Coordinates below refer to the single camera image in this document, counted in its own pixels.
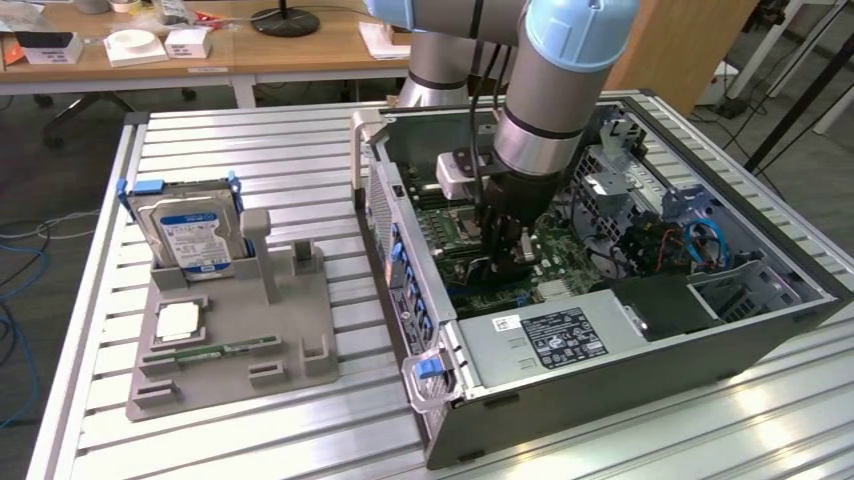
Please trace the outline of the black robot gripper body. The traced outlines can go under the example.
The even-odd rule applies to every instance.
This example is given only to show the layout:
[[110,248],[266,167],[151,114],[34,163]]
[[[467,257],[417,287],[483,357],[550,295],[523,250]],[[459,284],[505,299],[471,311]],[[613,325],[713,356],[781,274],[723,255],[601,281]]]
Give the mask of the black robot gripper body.
[[482,233],[515,235],[534,231],[562,185],[562,174],[530,176],[509,171],[486,181]]

